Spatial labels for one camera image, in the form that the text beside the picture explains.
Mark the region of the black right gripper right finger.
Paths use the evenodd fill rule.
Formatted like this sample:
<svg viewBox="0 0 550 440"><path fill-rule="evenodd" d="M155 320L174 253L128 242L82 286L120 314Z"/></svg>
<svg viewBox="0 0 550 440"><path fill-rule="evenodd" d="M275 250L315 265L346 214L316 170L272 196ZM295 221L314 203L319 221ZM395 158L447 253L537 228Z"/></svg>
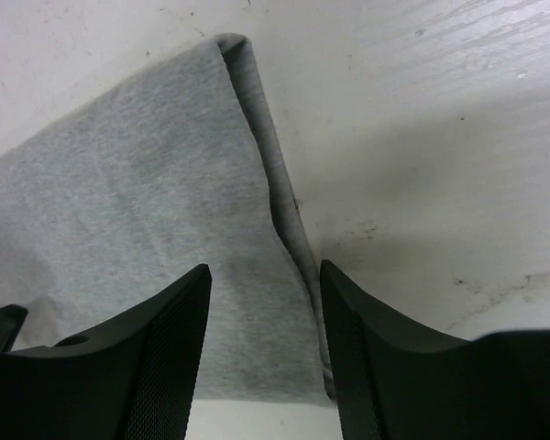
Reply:
<svg viewBox="0 0 550 440"><path fill-rule="evenodd" d="M345 439L550 439L550 330L467 341L320 268Z"/></svg>

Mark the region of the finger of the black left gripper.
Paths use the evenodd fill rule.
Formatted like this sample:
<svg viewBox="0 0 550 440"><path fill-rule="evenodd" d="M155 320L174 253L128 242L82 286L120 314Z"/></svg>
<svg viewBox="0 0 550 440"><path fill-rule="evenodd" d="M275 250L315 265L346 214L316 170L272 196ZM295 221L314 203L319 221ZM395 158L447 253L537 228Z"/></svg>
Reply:
<svg viewBox="0 0 550 440"><path fill-rule="evenodd" d="M9 352L28 316L25 307L10 304L0 308L0 353Z"/></svg>

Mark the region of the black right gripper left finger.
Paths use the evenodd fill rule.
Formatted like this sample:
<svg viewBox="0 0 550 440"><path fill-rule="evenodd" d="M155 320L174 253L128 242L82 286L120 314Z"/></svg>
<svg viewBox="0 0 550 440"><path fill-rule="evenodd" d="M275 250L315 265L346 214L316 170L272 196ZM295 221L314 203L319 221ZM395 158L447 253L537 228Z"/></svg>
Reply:
<svg viewBox="0 0 550 440"><path fill-rule="evenodd" d="M201 264L121 314L0 353L0 439L182 439L204 343Z"/></svg>

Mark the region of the grey tank top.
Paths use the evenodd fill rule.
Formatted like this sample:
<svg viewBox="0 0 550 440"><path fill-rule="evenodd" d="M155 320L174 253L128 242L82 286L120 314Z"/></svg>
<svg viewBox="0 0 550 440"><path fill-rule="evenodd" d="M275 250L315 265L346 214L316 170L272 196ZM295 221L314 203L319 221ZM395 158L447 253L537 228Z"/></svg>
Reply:
<svg viewBox="0 0 550 440"><path fill-rule="evenodd" d="M199 399L327 406L317 269L251 43L223 34L0 156L0 307L51 346L204 263Z"/></svg>

